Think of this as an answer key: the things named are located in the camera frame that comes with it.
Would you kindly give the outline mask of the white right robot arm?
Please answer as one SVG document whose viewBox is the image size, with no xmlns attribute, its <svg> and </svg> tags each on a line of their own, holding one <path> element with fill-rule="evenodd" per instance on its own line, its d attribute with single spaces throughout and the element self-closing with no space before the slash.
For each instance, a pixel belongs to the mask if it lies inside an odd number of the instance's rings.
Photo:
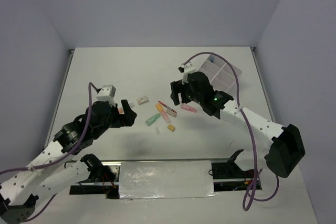
<svg viewBox="0 0 336 224">
<path fill-rule="evenodd" d="M 175 105 L 195 102 L 209 116 L 252 133 L 261 147 L 257 154 L 265 161 L 261 168 L 287 178 L 305 156 L 301 134 L 296 126 L 283 126 L 243 108 L 230 94 L 214 90 L 204 73 L 190 73 L 186 81 L 173 81 L 170 86 L 170 97 Z"/>
</svg>

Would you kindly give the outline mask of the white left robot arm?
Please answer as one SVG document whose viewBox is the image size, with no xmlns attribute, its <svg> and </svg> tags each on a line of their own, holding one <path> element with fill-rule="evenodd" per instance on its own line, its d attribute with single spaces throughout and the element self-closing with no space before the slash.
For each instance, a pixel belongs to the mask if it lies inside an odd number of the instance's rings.
<svg viewBox="0 0 336 224">
<path fill-rule="evenodd" d="M 60 172 L 69 162 L 93 144 L 108 129 L 131 127 L 137 114 L 127 100 L 121 101 L 123 113 L 107 101 L 89 105 L 85 114 L 65 124 L 48 146 L 27 166 L 12 169 L 17 174 L 1 183 L 1 218 L 6 223 L 23 223 L 34 219 L 38 204 L 53 198 L 64 188 L 84 180 L 98 181 L 110 170 L 94 154 L 86 154 Z"/>
</svg>

